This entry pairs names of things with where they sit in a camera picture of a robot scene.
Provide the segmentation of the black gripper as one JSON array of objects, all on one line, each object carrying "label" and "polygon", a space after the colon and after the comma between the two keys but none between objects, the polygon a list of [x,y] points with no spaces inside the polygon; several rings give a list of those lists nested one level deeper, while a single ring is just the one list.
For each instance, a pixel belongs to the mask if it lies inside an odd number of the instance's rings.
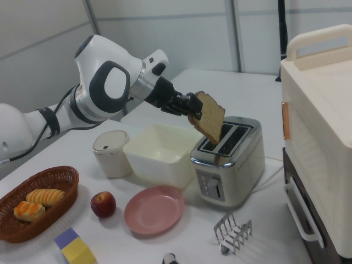
[{"label": "black gripper", "polygon": [[173,84],[160,77],[151,91],[145,98],[145,102],[160,108],[161,111],[176,116],[194,116],[196,119],[201,118],[201,110],[203,103],[194,93],[181,95],[176,92]]}]

